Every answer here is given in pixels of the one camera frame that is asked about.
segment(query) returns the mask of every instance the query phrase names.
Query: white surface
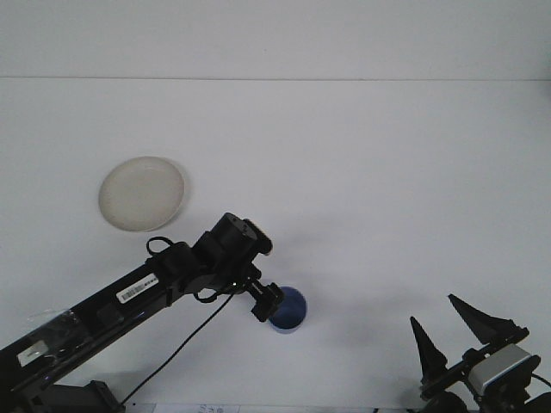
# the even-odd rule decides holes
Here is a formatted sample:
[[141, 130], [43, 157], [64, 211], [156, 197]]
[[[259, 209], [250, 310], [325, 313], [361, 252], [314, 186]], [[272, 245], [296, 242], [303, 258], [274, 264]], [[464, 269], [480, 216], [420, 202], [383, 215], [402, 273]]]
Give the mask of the white surface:
[[136, 157], [114, 168], [103, 181], [103, 217], [126, 231], [155, 230], [182, 205], [184, 183], [177, 167], [160, 157]]
[[[415, 315], [450, 362], [478, 343], [455, 293], [530, 328], [551, 376], [551, 83], [0, 80], [0, 345], [138, 267], [145, 241], [193, 243], [225, 211], [274, 253], [266, 280], [308, 300], [288, 336], [237, 297], [135, 401], [415, 406]], [[168, 156], [178, 219], [106, 223], [113, 165]], [[216, 305], [183, 299], [66, 378], [126, 395]]]
[[550, 79], [548, 0], [0, 3], [0, 75]]

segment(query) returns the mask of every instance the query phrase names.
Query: round plate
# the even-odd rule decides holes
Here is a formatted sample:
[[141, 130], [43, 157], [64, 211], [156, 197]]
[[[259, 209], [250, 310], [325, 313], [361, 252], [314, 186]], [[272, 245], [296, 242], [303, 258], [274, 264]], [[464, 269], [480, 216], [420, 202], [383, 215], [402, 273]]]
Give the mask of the round plate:
[[136, 157], [120, 164], [103, 181], [100, 211], [125, 231], [151, 231], [176, 214], [183, 198], [180, 171], [161, 157]]

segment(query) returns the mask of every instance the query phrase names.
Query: white wall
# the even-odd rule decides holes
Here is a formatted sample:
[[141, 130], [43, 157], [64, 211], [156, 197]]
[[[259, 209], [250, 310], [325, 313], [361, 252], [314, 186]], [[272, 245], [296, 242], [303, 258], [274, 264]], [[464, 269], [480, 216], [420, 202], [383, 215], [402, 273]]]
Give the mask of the white wall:
[[548, 0], [0, 5], [0, 75], [549, 79]]

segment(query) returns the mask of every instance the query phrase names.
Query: white table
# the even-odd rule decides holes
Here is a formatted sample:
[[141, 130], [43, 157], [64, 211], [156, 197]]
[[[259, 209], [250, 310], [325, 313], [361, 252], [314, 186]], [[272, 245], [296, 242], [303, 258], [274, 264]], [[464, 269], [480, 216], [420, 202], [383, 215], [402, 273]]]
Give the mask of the white table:
[[[263, 278], [300, 289], [275, 333], [237, 297], [136, 394], [141, 403], [419, 406], [408, 318], [457, 362], [479, 344], [446, 299], [532, 331], [551, 376], [550, 82], [0, 79], [0, 345], [138, 267], [154, 235], [194, 243], [222, 213], [272, 238]], [[182, 165], [183, 212], [152, 233], [107, 224], [118, 163]], [[177, 302], [65, 383], [122, 398], [216, 305]]]

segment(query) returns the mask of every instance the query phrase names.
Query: barcode label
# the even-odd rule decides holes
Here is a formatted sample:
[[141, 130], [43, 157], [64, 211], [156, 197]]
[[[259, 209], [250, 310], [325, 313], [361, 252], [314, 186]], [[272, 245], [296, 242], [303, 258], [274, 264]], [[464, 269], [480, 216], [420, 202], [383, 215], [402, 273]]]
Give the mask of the barcode label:
[[118, 292], [116, 294], [117, 299], [119, 299], [121, 304], [126, 304], [128, 301], [142, 294], [145, 290], [153, 287], [155, 284], [158, 284], [158, 278], [155, 274], [149, 274], [138, 282], [134, 282], [130, 287]]
[[19, 364], [21, 364], [21, 367], [25, 367], [27, 364], [35, 361], [47, 352], [48, 346], [42, 340], [40, 340], [39, 342], [33, 344], [31, 347], [27, 348], [25, 351], [22, 351], [20, 354], [18, 354], [17, 360], [19, 360]]

